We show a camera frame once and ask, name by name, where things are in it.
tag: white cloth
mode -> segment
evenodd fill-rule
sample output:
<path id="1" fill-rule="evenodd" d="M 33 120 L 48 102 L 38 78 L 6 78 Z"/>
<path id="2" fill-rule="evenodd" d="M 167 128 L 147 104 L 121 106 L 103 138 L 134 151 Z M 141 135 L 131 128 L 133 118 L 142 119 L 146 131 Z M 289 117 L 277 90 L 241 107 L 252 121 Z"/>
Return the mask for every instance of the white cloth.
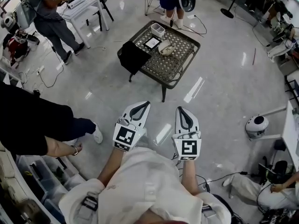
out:
<path id="1" fill-rule="evenodd" d="M 293 46 L 293 42 L 291 42 L 289 39 L 284 39 L 278 46 L 269 51 L 269 57 L 274 58 L 276 56 L 281 56 L 288 52 Z"/>
<path id="2" fill-rule="evenodd" d="M 266 206 L 270 209 L 287 208 L 299 210 L 299 183 L 296 183 L 296 188 L 294 189 L 284 189 L 279 193 L 271 193 L 270 182 L 266 182 L 262 186 L 241 174 L 235 174 L 231 185 L 241 196 L 254 202 L 256 202 L 257 196 L 264 189 L 258 197 L 258 203 L 261 206 Z"/>
<path id="3" fill-rule="evenodd" d="M 105 188 L 97 179 L 76 186 L 59 203 L 67 224 L 78 224 L 76 213 L 87 192 L 99 194 L 98 224 L 133 224 L 150 209 L 164 220 L 200 224 L 203 203 L 222 224 L 231 223 L 227 208 L 212 194 L 192 196 L 180 183 L 174 163 L 155 151 L 136 147 L 124 154 L 120 168 Z"/>

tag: white pants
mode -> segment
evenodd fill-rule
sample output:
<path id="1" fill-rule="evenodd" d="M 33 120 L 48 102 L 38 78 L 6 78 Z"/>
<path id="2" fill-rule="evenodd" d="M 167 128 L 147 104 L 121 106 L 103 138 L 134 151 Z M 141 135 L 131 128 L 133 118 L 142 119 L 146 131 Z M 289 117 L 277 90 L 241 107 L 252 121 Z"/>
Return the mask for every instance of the white pants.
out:
<path id="1" fill-rule="evenodd" d="M 293 46 L 293 43 L 289 39 L 284 39 L 278 46 L 272 48 L 269 52 L 269 57 L 274 58 L 281 56 L 288 52 Z"/>
<path id="2" fill-rule="evenodd" d="M 295 196 L 295 189 L 284 189 L 279 193 L 271 193 L 270 182 L 266 182 L 262 186 L 241 174 L 234 175 L 231 185 L 241 196 L 255 202 L 259 193 L 264 189 L 258 196 L 258 203 L 261 206 L 266 206 L 270 209 L 287 208 L 299 210 L 299 200 Z"/>

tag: white desk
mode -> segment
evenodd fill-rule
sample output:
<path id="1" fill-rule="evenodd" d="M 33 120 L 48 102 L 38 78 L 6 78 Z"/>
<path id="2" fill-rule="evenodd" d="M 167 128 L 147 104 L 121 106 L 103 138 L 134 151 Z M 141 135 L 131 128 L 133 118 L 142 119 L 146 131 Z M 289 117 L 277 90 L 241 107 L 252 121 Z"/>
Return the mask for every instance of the white desk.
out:
<path id="1" fill-rule="evenodd" d="M 298 145 L 298 133 L 296 132 L 295 119 L 292 110 L 293 106 L 291 105 L 290 101 L 288 101 L 287 105 L 285 106 L 259 114 L 261 116 L 267 116 L 278 112 L 286 111 L 285 126 L 282 134 L 265 135 L 256 140 L 282 139 L 286 145 L 287 150 L 289 151 L 289 154 L 295 166 L 295 170 L 296 172 L 298 172 L 299 156 L 296 154 Z"/>
<path id="2" fill-rule="evenodd" d="M 70 22 L 73 27 L 75 28 L 76 32 L 78 33 L 78 35 L 80 36 L 80 38 L 82 39 L 82 41 L 84 42 L 85 46 L 87 48 L 90 48 L 90 45 L 87 41 L 86 36 L 83 35 L 83 33 L 80 30 L 80 25 L 79 23 L 85 22 L 85 21 L 81 21 L 80 16 L 82 14 L 84 14 L 86 11 L 88 11 L 89 7 L 91 7 L 92 5 L 96 4 L 97 7 L 99 8 L 101 17 L 103 18 L 106 30 L 109 30 L 109 27 L 107 25 L 107 21 L 105 16 L 103 15 L 103 9 L 102 9 L 102 5 L 100 3 L 100 0 L 85 0 L 84 2 L 78 4 L 76 7 L 74 7 L 73 9 L 69 9 L 66 8 L 66 3 L 64 3 L 61 7 L 58 7 L 57 12 L 62 16 L 63 19 L 65 19 L 66 21 Z"/>

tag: small table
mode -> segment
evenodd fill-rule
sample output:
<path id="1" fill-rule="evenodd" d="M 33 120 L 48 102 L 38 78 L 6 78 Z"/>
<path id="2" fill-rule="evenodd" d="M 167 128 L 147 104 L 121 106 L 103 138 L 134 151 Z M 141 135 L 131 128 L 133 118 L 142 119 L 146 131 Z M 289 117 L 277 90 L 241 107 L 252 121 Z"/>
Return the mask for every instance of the small table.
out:
<path id="1" fill-rule="evenodd" d="M 87 48 L 90 48 L 90 45 L 86 39 L 86 36 L 84 36 L 83 33 L 81 32 L 80 25 L 79 25 L 79 23 L 85 22 L 85 20 L 78 20 L 77 18 L 79 18 L 84 12 L 86 12 L 88 7 L 94 4 L 97 4 L 101 17 L 103 17 L 106 30 L 108 31 L 109 27 L 106 18 L 103 15 L 103 9 L 100 0 L 85 0 L 84 2 L 78 4 L 76 7 L 72 9 L 67 8 L 66 4 L 64 3 L 61 7 L 58 7 L 57 9 L 57 12 L 61 15 L 61 17 L 73 25 L 76 32 L 78 33 L 78 35 L 80 36 L 80 38 L 82 39 L 82 41 L 84 42 Z"/>
<path id="2" fill-rule="evenodd" d="M 285 115 L 285 126 L 282 134 L 275 134 L 275 135 L 265 135 L 259 139 L 255 140 L 268 140 L 268 139 L 282 139 L 285 143 L 287 150 L 289 151 L 290 157 L 294 164 L 296 172 L 299 171 L 299 153 L 298 146 L 298 133 L 296 131 L 295 119 L 292 113 L 293 106 L 291 105 L 290 101 L 288 101 L 287 105 L 284 105 L 280 108 L 261 113 L 261 116 L 272 115 L 278 112 L 286 111 Z"/>
<path id="3" fill-rule="evenodd" d="M 169 56 L 160 55 L 158 47 L 150 50 L 144 46 L 146 41 L 154 37 L 150 29 L 154 23 L 158 23 L 165 29 L 163 37 L 157 38 L 159 40 L 168 39 L 172 45 L 177 47 Z M 166 89 L 173 89 L 177 85 L 200 49 L 199 42 L 157 21 L 150 21 L 130 41 L 151 55 L 151 58 L 139 71 L 162 85 L 162 102 L 165 101 Z"/>

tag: white sneaker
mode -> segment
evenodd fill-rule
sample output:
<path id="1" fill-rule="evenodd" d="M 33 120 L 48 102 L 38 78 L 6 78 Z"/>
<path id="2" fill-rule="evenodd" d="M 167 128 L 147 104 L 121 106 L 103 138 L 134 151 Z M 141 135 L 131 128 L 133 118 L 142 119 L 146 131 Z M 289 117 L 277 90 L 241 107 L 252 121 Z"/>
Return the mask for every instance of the white sneaker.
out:
<path id="1" fill-rule="evenodd" d="M 223 187 L 226 187 L 228 185 L 230 185 L 234 179 L 234 176 L 235 175 L 231 175 L 229 178 L 227 178 L 223 183 L 222 183 L 222 186 Z"/>
<path id="2" fill-rule="evenodd" d="M 99 130 L 99 126 L 96 123 L 94 124 L 95 124 L 95 131 L 93 132 L 93 138 L 98 144 L 100 144 L 103 141 L 103 135 Z"/>
<path id="3" fill-rule="evenodd" d="M 178 29 L 182 29 L 184 24 L 183 24 L 183 19 L 176 19 L 174 20 L 174 24 L 177 25 Z"/>
<path id="4" fill-rule="evenodd" d="M 167 24 L 170 24 L 171 18 L 164 15 L 160 17 L 162 21 L 166 22 Z"/>
<path id="5" fill-rule="evenodd" d="M 77 139 L 74 139 L 74 140 L 71 140 L 71 141 L 63 141 L 63 143 L 65 143 L 69 146 L 75 145 L 76 142 L 77 142 Z"/>

